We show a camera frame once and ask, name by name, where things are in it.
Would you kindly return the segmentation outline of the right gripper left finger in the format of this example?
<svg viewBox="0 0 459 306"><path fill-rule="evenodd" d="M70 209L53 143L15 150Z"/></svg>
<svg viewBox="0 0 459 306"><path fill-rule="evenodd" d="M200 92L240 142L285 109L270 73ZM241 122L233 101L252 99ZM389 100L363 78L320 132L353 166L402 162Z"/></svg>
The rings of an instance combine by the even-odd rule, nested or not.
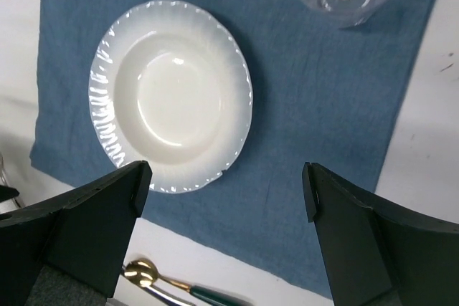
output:
<svg viewBox="0 0 459 306"><path fill-rule="evenodd" d="M151 169L135 161L1 215L2 305L105 305L113 297Z"/></svg>

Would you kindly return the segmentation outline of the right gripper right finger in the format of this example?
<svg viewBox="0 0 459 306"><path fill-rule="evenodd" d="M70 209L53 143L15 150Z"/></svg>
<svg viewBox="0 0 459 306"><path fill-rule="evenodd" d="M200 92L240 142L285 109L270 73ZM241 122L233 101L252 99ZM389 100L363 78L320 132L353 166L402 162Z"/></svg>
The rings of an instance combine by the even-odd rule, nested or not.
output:
<svg viewBox="0 0 459 306"><path fill-rule="evenodd" d="M458 225L370 193L318 163L302 172L335 305L457 305Z"/></svg>

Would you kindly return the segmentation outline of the blue cloth napkin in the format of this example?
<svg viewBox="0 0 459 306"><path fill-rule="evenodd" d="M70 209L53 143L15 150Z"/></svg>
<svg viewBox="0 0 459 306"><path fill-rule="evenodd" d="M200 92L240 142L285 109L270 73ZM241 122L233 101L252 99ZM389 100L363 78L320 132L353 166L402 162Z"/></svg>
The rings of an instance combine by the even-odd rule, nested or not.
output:
<svg viewBox="0 0 459 306"><path fill-rule="evenodd" d="M108 27L149 0L41 0L37 170L78 187L113 170L90 121L90 65ZM435 0L389 0L340 30L299 0L185 0L234 35L255 93L245 147L199 191L149 195L144 217L330 297L301 171L317 162L373 191Z"/></svg>

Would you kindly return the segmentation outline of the white bowl plate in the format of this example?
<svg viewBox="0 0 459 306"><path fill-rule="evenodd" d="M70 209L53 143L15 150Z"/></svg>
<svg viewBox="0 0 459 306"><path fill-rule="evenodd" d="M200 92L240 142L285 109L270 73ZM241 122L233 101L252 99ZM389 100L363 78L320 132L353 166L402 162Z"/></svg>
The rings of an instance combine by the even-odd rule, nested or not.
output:
<svg viewBox="0 0 459 306"><path fill-rule="evenodd" d="M90 67L91 123L110 162L146 161L150 188L189 193L236 161L252 123L245 57L208 11L152 0L116 19Z"/></svg>

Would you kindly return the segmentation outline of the silver table knife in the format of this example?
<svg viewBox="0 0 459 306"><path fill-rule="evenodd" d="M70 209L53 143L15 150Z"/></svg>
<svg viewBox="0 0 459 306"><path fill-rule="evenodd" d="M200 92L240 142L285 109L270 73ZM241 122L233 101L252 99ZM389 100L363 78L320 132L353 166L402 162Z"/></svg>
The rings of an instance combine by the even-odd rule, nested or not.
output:
<svg viewBox="0 0 459 306"><path fill-rule="evenodd" d="M157 287L142 288L124 278L119 278L115 294L106 305L193 305Z"/></svg>

